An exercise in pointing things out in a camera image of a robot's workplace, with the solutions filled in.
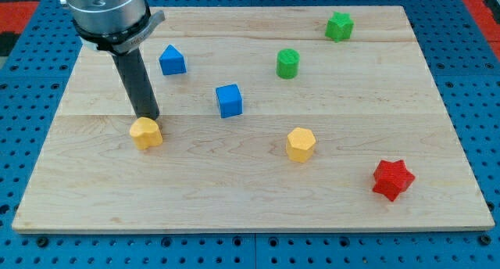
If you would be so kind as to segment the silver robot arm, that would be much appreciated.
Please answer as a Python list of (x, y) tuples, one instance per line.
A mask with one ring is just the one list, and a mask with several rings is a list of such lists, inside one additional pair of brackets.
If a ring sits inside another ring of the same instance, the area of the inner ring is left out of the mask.
[(59, 0), (73, 16), (73, 25), (88, 48), (126, 55), (165, 20), (152, 13), (146, 0)]

